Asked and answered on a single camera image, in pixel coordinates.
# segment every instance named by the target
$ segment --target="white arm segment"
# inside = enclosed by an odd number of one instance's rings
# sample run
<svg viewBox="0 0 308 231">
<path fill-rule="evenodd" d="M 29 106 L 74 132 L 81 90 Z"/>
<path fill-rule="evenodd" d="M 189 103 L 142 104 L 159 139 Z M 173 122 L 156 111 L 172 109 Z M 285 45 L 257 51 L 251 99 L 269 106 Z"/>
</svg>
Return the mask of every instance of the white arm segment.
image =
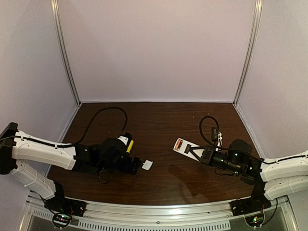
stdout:
<svg viewBox="0 0 308 231">
<path fill-rule="evenodd" d="M 262 180 L 264 182 L 268 182 L 270 180 L 284 177 L 308 175 L 308 150 L 300 154 L 288 156 L 287 158 L 298 155 L 304 155 L 304 157 L 284 160 L 280 162 L 277 161 L 284 159 L 285 157 L 277 159 L 265 159 L 266 162 L 275 161 L 276 163 L 271 165 L 262 163 L 262 172 L 260 173 Z"/>
<path fill-rule="evenodd" d="M 274 200 L 277 197 L 308 189 L 308 176 L 287 177 L 271 180 L 265 184 L 265 197 Z"/>
<path fill-rule="evenodd" d="M 43 177 L 22 160 L 17 160 L 16 165 L 17 169 L 13 169 L 10 175 L 15 176 L 25 187 L 37 192 L 44 199 L 48 200 L 54 197 L 56 188 L 52 180 Z"/>
<path fill-rule="evenodd" d="M 33 139 L 52 143 L 55 145 L 63 145 L 62 143 L 51 142 L 40 138 L 32 137 L 22 131 L 18 131 L 16 136 L 31 137 Z M 51 165 L 56 165 L 64 169 L 72 170 L 76 160 L 75 147 L 71 148 L 54 148 L 44 144 L 35 143 L 33 141 L 27 141 L 22 138 L 15 138 L 16 146 L 13 147 L 12 158 L 13 159 L 24 159 L 34 160 L 43 162 Z"/>
</svg>

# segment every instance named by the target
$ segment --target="small white object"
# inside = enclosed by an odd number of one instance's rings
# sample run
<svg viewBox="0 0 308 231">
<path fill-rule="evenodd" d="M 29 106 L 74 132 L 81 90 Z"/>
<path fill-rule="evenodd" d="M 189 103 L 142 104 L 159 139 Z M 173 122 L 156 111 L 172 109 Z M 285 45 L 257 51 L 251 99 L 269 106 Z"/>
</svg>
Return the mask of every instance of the small white object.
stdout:
<svg viewBox="0 0 308 231">
<path fill-rule="evenodd" d="M 221 132 L 219 131 L 218 132 L 218 144 L 217 144 L 218 147 L 222 147 L 222 134 Z"/>
<path fill-rule="evenodd" d="M 149 170 L 152 167 L 153 161 L 146 160 L 143 165 L 142 169 Z"/>
</svg>

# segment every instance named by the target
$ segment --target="metal frame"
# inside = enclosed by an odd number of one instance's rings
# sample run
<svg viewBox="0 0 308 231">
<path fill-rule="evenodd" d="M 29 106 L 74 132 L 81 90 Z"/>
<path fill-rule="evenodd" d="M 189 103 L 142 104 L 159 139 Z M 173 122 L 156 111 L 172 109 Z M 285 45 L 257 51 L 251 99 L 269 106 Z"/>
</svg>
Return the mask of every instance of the metal frame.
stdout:
<svg viewBox="0 0 308 231">
<path fill-rule="evenodd" d="M 63 31 L 62 31 L 62 26 L 61 26 L 58 0 L 51 0 L 51 8 L 52 8 L 54 24 L 55 24 L 55 27 L 56 27 L 60 52 L 61 52 L 62 61 L 63 61 L 64 69 L 65 69 L 65 72 L 66 72 L 68 84 L 69 84 L 70 89 L 72 91 L 75 104 L 77 106 L 79 106 L 80 105 L 80 99 L 79 99 L 77 89 L 76 89 L 76 86 L 75 86 L 75 83 L 74 83 L 72 70 L 71 70 L 71 67 L 70 67 L 70 64 L 69 64 L 69 61 L 68 61 L 68 56 L 67 56 L 66 47 L 65 47 L 65 43 L 64 43 L 64 37 L 63 37 Z"/>
<path fill-rule="evenodd" d="M 252 54 L 254 51 L 254 47 L 256 44 L 256 40 L 257 40 L 257 35 L 259 32 L 259 26 L 260 26 L 260 20 L 261 20 L 261 14 L 262 14 L 262 0 L 256 0 L 256 5 L 255 5 L 255 12 L 254 12 L 254 18 L 253 18 L 253 22 L 252 22 L 252 28 L 251 28 L 251 32 L 250 32 L 250 39 L 249 39 L 249 43 L 248 43 L 248 49 L 247 49 L 247 53 L 246 53 L 246 58 L 245 58 L 245 62 L 244 62 L 244 67 L 242 70 L 242 75 L 241 75 L 241 79 L 239 82 L 239 86 L 237 88 L 236 94 L 235 94 L 235 98 L 233 101 L 233 105 L 237 105 L 239 98 L 241 96 L 242 90 L 243 90 L 243 86 L 245 83 L 245 79 L 248 73 L 248 69 L 252 60 Z"/>
<path fill-rule="evenodd" d="M 58 140 L 59 143 L 62 143 L 63 139 L 65 138 L 65 136 L 66 136 L 66 134 L 67 134 L 69 128 L 70 128 L 71 125 L 72 125 L 72 122 L 74 121 L 74 119 L 75 119 L 75 117 L 76 117 L 76 115 L 77 115 L 79 109 L 81 108 L 81 105 L 82 105 L 82 103 L 80 103 L 80 104 L 76 107 L 76 109 L 75 109 L 75 111 L 74 111 L 74 113 L 73 113 L 71 119 L 69 120 L 68 124 L 67 124 L 66 127 L 64 128 L 64 131 L 62 132 L 62 134 L 61 134 L 61 136 L 60 136 L 60 138 L 59 138 L 59 140 Z"/>
<path fill-rule="evenodd" d="M 229 227 L 229 221 L 242 216 L 233 217 L 230 201 L 213 202 L 196 205 L 116 205 L 86 201 L 88 203 L 82 218 L 74 217 L 72 226 L 85 230 L 97 230 L 94 227 L 110 227 L 108 230 L 202 230 L 200 227 L 209 227 L 208 230 L 229 230 L 212 228 L 215 226 Z M 297 223 L 287 196 L 278 200 L 289 231 L 297 231 Z M 35 192 L 30 192 L 23 217 L 20 220 L 19 231 L 29 228 L 32 216 L 50 220 L 52 214 L 44 208 L 44 204 Z"/>
</svg>

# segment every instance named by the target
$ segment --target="ventilation slot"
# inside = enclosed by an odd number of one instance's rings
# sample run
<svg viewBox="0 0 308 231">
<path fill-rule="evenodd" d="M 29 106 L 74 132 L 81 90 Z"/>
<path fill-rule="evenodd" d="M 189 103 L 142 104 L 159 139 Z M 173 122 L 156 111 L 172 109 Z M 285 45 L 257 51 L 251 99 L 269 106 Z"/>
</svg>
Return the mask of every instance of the ventilation slot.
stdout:
<svg viewBox="0 0 308 231">
<path fill-rule="evenodd" d="M 43 218 L 46 220 L 51 220 L 52 218 L 52 213 L 49 211 L 44 211 L 44 210 L 40 210 L 38 208 L 34 208 L 32 215 L 39 217 L 39 218 Z"/>
<path fill-rule="evenodd" d="M 141 227 L 131 227 L 127 228 L 121 225 L 107 225 L 101 224 L 98 222 L 91 222 L 85 220 L 79 220 L 78 227 L 89 230 L 89 231 L 226 231 L 230 230 L 229 221 L 217 222 L 215 224 L 206 224 L 206 225 L 198 225 L 198 226 L 190 226 L 190 227 L 174 227 L 172 229 L 149 229 L 141 228 Z"/>
</svg>

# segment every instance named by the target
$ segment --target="white card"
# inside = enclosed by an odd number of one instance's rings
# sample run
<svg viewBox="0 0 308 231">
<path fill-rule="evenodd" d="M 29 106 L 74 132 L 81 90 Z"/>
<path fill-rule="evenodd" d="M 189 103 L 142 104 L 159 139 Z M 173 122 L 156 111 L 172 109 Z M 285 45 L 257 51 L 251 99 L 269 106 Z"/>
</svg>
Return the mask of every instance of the white card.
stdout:
<svg viewBox="0 0 308 231">
<path fill-rule="evenodd" d="M 146 160 L 146 161 L 143 163 L 142 168 L 143 168 L 144 170 L 149 170 L 149 169 L 151 168 L 152 164 L 153 164 L 153 161 Z"/>
</svg>

